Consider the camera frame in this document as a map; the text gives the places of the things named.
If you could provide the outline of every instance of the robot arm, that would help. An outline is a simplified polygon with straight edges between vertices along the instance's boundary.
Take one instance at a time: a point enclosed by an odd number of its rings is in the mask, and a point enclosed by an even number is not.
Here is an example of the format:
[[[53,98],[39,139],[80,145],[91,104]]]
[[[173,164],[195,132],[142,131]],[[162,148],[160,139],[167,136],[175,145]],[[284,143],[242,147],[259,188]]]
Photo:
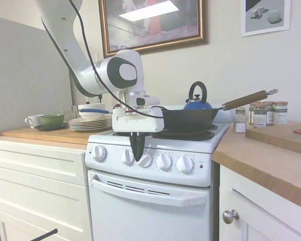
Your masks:
[[[44,27],[71,71],[79,91],[87,97],[95,97],[108,90],[119,91],[121,103],[129,106],[130,110],[125,106],[113,110],[112,126],[115,132],[131,133],[130,145],[135,159],[139,161],[145,142],[143,133],[160,132],[164,128],[161,109],[147,107],[159,104],[160,100],[146,95],[140,55],[133,50],[121,50],[115,56],[97,63],[87,61],[74,36],[76,11],[70,3],[78,10],[82,0],[37,2]],[[104,84],[96,76],[92,64]],[[132,111],[132,107],[138,108],[138,111]]]
[[[43,25],[72,72],[78,90],[87,97],[107,93],[74,36],[76,12],[69,1],[37,2]],[[82,0],[73,0],[73,3],[80,9]],[[136,107],[160,103],[158,98],[145,94],[142,62],[136,51],[121,50],[115,56],[95,63],[95,67],[106,86],[112,92],[119,91],[126,104]]]

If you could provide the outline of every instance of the white mug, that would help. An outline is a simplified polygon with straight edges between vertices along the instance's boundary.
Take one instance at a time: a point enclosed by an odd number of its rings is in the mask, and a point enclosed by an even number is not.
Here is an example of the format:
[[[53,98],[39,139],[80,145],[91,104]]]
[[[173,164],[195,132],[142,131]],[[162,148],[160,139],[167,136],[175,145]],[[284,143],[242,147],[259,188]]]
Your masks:
[[[25,119],[25,122],[27,124],[30,125],[31,128],[35,128],[37,126],[40,126],[41,125],[41,122],[39,120],[39,117],[40,116],[43,116],[44,114],[38,114],[38,115],[32,115],[32,116],[29,116]]]

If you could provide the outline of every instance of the kettle handle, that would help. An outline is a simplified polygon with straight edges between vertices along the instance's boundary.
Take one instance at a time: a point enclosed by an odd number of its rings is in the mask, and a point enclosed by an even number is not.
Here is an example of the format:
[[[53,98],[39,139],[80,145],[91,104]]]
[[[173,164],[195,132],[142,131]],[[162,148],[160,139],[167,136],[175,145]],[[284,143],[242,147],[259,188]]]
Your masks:
[[[202,100],[201,103],[205,104],[206,103],[206,99],[207,99],[207,89],[204,83],[197,81],[194,84],[192,84],[191,88],[190,88],[190,92],[189,92],[189,100],[193,99],[193,95],[194,95],[194,89],[195,87],[198,86],[201,88],[202,90]]]

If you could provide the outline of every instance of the kettle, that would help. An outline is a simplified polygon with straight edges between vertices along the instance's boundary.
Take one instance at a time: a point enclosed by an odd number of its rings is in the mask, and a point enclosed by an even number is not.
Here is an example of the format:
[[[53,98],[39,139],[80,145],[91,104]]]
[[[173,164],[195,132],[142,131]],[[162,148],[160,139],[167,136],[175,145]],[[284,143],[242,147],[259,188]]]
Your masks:
[[[194,89],[198,86],[202,90],[202,98],[200,98],[200,94],[196,94],[195,98],[193,98]],[[189,92],[189,98],[186,100],[186,105],[184,106],[184,109],[212,109],[212,106],[209,104],[209,102],[206,102],[207,98],[207,89],[205,87],[205,84],[197,81],[194,84],[192,84]]]

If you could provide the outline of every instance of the framed painting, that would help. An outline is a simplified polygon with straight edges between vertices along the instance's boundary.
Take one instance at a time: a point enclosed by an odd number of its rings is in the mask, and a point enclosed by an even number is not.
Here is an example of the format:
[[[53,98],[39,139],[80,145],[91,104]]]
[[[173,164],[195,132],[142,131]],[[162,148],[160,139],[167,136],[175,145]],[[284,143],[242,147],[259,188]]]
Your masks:
[[[291,0],[241,0],[242,37],[290,29]]]
[[[104,57],[207,44],[207,0],[99,0]]]

